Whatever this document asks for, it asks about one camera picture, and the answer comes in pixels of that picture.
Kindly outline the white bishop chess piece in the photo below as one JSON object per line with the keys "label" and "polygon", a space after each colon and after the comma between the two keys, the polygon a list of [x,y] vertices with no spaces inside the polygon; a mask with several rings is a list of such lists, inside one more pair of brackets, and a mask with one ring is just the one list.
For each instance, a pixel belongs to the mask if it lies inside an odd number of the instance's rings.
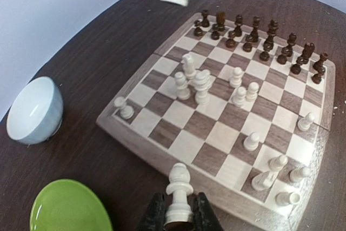
{"label": "white bishop chess piece", "polygon": [[165,224],[173,222],[192,222],[192,210],[188,196],[194,192],[190,184],[190,173],[184,163],[175,163],[169,173],[166,193],[172,195],[172,204],[165,214]]}

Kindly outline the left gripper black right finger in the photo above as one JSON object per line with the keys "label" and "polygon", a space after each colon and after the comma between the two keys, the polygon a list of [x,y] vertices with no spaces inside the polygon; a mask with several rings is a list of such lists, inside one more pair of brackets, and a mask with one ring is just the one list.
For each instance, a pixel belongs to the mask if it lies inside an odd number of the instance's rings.
{"label": "left gripper black right finger", "polygon": [[193,199],[192,212],[194,230],[222,230],[222,226],[218,221],[205,193],[200,192]]}

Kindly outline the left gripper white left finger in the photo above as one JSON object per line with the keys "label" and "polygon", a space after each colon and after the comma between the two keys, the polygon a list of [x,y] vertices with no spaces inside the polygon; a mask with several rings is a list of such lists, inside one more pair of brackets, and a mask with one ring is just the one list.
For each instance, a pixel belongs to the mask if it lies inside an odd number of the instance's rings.
{"label": "left gripper white left finger", "polygon": [[167,204],[164,193],[154,193],[137,226],[137,230],[163,231],[166,210]]}

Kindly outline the wooden chess board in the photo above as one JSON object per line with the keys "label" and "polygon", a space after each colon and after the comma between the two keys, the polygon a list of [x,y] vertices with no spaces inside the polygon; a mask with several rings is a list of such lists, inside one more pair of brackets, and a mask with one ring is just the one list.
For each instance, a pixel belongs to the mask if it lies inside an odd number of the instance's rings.
{"label": "wooden chess board", "polygon": [[[243,50],[251,27],[242,26],[236,46],[227,48],[233,21],[217,40],[211,27],[194,35],[192,15],[133,74],[117,93],[134,109],[123,119],[114,100],[97,124],[163,174],[182,162],[195,192],[218,208],[264,230],[297,230],[321,166],[334,113],[335,64],[325,61],[319,84],[313,54],[298,75],[290,71],[303,48],[293,47],[286,64],[276,58],[287,42],[275,37],[267,61],[260,53],[267,37],[259,31],[251,52]],[[184,54],[196,75],[186,78]],[[308,131],[297,122],[308,113]],[[256,150],[243,141],[259,134]]]}

